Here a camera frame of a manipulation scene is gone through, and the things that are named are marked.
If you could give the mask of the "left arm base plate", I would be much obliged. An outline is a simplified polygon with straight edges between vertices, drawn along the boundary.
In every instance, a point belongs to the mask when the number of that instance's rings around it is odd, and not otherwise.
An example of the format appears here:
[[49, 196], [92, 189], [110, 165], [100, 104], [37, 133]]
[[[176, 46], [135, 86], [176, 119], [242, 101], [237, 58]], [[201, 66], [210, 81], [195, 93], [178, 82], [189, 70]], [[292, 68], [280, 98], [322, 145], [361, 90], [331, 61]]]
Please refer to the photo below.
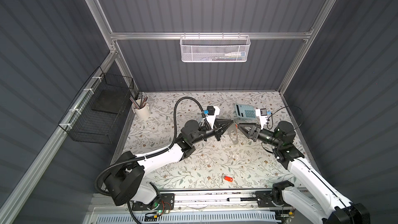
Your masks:
[[156, 197], [149, 204], [133, 201], [132, 210], [134, 211], [159, 211], [159, 210], [173, 210], [175, 203], [175, 194], [161, 194]]

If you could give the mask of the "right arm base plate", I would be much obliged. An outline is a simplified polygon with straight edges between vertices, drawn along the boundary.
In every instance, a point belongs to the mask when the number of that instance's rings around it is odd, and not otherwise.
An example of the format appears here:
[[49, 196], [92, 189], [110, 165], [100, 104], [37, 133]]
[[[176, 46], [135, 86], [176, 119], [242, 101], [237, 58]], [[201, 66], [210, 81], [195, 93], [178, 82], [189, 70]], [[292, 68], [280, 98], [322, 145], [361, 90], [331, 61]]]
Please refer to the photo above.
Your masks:
[[255, 192], [258, 207], [280, 206], [279, 192], [276, 190], [260, 190]]

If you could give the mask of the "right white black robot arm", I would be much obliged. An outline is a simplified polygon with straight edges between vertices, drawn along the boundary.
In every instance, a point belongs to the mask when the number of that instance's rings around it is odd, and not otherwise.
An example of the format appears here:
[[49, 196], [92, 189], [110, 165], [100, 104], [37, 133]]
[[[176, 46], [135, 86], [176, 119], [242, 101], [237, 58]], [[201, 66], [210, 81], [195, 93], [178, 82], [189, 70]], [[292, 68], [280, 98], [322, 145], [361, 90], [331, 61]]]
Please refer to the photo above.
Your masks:
[[293, 144], [294, 126], [281, 121], [274, 131], [259, 124], [240, 123], [238, 129], [250, 140], [273, 146], [276, 160], [293, 174], [310, 192], [311, 198], [285, 180], [274, 183], [271, 200], [276, 205], [287, 203], [313, 224], [369, 224], [369, 211], [361, 203], [353, 203], [327, 182]]

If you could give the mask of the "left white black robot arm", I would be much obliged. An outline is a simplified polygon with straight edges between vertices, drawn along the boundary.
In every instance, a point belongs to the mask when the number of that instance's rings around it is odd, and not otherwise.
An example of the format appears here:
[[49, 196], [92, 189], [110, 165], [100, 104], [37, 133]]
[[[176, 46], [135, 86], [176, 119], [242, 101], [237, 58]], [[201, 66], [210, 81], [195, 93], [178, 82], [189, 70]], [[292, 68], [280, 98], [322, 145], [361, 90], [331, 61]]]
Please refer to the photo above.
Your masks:
[[161, 193], [154, 183], [144, 181], [147, 174], [171, 163], [188, 158], [195, 151], [195, 143], [215, 137], [220, 140], [233, 120], [216, 119], [212, 129], [189, 120], [171, 148], [139, 157], [127, 151], [103, 175], [103, 182], [116, 206], [131, 201], [154, 209], [161, 201]]

